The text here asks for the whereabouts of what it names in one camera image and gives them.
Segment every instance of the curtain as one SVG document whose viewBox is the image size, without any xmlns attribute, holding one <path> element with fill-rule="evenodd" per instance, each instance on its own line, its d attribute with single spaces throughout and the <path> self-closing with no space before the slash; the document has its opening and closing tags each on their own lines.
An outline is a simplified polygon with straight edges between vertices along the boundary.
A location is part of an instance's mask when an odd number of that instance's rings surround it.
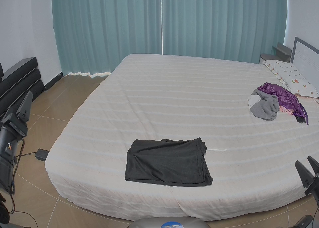
<svg viewBox="0 0 319 228">
<path fill-rule="evenodd" d="M 52 0 L 64 74 L 113 71 L 132 53 L 162 53 L 160 0 Z"/>
<path fill-rule="evenodd" d="M 283 43 L 287 0 L 163 0 L 163 48 L 186 55 L 258 63 Z"/>
</svg>

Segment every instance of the power adapter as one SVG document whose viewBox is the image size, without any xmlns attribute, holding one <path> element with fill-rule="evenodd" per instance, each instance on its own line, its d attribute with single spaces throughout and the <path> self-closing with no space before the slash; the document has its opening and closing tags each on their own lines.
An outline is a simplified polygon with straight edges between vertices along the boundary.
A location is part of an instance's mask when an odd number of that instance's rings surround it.
<svg viewBox="0 0 319 228">
<path fill-rule="evenodd" d="M 38 149 L 38 151 L 35 153 L 35 158 L 37 158 L 40 161 L 44 161 L 46 160 L 47 156 L 49 154 L 48 150 L 44 150 L 44 149 Z"/>
</svg>

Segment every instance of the white bed sheet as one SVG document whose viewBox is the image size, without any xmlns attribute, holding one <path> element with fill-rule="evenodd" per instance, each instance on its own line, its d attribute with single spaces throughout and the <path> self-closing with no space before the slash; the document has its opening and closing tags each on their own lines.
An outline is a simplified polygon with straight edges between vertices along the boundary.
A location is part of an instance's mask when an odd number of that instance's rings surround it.
<svg viewBox="0 0 319 228">
<path fill-rule="evenodd" d="M 169 55 L 129 55 L 76 111 L 45 162 L 62 197 L 101 214 L 136 220 L 205 221 L 274 209 L 304 196 L 294 162 L 319 159 L 319 104 L 301 97 L 309 126 L 278 113 L 256 118 L 247 97 L 279 83 L 264 65 Z M 170 187 L 125 181 L 135 139 L 201 137 L 214 181 Z"/>
</svg>

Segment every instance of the tiled floor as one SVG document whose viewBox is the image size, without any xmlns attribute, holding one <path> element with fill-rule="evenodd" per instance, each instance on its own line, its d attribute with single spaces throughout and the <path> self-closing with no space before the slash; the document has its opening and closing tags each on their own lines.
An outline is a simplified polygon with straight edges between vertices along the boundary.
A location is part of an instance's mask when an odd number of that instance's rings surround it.
<svg viewBox="0 0 319 228">
<path fill-rule="evenodd" d="M 32 104 L 28 122 L 29 132 L 25 138 L 24 153 L 38 148 L 50 150 L 70 118 L 85 99 L 105 78 L 67 76 L 49 91 L 42 93 Z M 11 200 L 5 195 L 6 206 L 11 209 Z M 62 198 L 46 173 L 44 162 L 34 155 L 23 156 L 16 176 L 16 210 L 34 216 L 39 228 L 53 227 L 113 227 L 126 228 L 131 221 L 103 216 L 84 210 Z M 212 228 L 287 228 L 306 214 L 313 215 L 317 208 L 312 196 L 276 210 L 247 214 L 236 218 L 207 222 Z M 22 226 L 36 227 L 33 219 L 23 213 L 11 215 L 10 222 Z"/>
</svg>

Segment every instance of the white pillow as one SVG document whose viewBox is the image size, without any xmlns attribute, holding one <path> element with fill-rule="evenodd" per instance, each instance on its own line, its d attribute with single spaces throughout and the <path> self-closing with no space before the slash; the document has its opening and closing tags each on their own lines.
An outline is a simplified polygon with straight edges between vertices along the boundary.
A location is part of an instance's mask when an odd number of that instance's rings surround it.
<svg viewBox="0 0 319 228">
<path fill-rule="evenodd" d="M 293 63 L 271 59 L 264 61 L 263 64 L 274 73 L 282 83 L 282 86 L 291 93 L 313 98 L 319 97 L 316 88 L 300 73 Z"/>
</svg>

